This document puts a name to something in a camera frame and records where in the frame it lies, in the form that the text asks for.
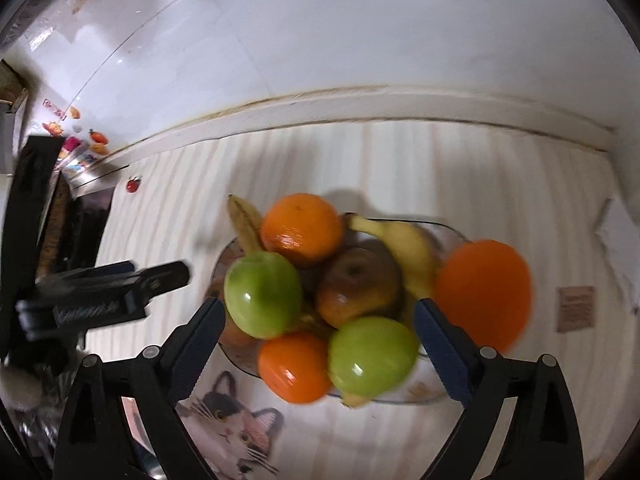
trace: cat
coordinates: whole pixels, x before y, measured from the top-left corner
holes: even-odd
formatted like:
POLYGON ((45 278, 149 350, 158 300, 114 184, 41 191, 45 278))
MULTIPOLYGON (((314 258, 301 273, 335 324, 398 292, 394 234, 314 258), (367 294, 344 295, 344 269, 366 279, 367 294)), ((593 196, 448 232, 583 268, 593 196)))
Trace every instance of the cat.
POLYGON ((251 412, 236 398, 236 379, 222 372, 211 391, 176 411, 191 439, 220 480, 246 480, 260 465, 274 476, 267 458, 284 424, 275 408, 251 412))

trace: cat sticker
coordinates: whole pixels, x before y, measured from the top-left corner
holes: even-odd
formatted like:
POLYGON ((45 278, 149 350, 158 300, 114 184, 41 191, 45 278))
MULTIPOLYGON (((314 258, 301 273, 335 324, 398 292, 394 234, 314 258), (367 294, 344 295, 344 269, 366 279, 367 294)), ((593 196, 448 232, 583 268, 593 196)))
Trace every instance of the cat sticker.
MULTIPOLYGON (((125 401, 129 399, 123 402, 133 437, 153 453, 135 401, 125 401)), ((278 469, 269 462, 269 455, 284 417, 275 408, 249 410, 236 396, 236 379, 231 372, 222 372, 201 399, 178 403, 175 409, 219 480, 250 480, 258 468, 276 477, 278 469)))

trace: wall trim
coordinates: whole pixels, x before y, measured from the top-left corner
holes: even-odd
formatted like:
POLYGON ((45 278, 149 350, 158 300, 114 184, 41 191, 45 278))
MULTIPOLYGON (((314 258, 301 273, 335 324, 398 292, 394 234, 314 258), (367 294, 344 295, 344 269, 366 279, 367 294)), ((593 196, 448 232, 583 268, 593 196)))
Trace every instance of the wall trim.
MULTIPOLYGON (((309 123, 434 120, 492 124, 607 151, 613 129, 562 108, 500 94, 421 87, 337 88, 230 108, 147 137, 107 156, 71 181, 73 188, 157 153, 235 134, 309 123)), ((77 190, 85 194, 86 190, 77 190)))

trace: brown square label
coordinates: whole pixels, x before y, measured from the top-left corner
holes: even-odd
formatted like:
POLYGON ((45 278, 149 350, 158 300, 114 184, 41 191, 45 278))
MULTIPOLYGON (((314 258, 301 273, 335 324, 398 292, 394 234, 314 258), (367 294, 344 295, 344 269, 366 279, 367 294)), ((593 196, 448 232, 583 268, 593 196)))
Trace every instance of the brown square label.
POLYGON ((589 328, 594 323, 596 289, 594 286, 565 286, 560 292, 558 332, 589 328))

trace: wood grain surface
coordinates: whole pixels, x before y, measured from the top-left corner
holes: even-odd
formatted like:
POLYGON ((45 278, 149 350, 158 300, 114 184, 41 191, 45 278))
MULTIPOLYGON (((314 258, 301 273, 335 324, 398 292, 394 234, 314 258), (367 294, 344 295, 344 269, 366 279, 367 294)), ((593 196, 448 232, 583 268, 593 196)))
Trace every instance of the wood grain surface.
MULTIPOLYGON (((315 124, 199 142, 136 162, 123 172, 97 264, 151 266, 184 259, 191 284, 153 300, 148 319, 88 334, 105 360, 161 344, 199 307, 211 271, 233 238, 229 193, 265 211, 284 194, 322 194, 341 211, 372 218, 439 218, 467 237, 511 244, 530 265, 534 309, 509 356, 548 352, 574 400, 585 462, 599 457, 623 410, 636 332, 593 235, 604 201, 619 193, 607 155, 569 142, 497 127, 429 121, 315 124), (140 176, 138 192, 124 182, 140 176), (559 287, 594 286, 594 327, 558 333, 559 287)), ((225 365, 214 352, 195 393, 225 365)), ((419 478, 461 409, 449 399, 423 407, 335 399, 289 406, 261 381, 239 378, 242 402, 278 408, 286 426, 270 458, 278 478, 419 478)), ((476 472, 490 472, 512 402, 476 472)), ((266 471, 256 478, 273 478, 266 471)))

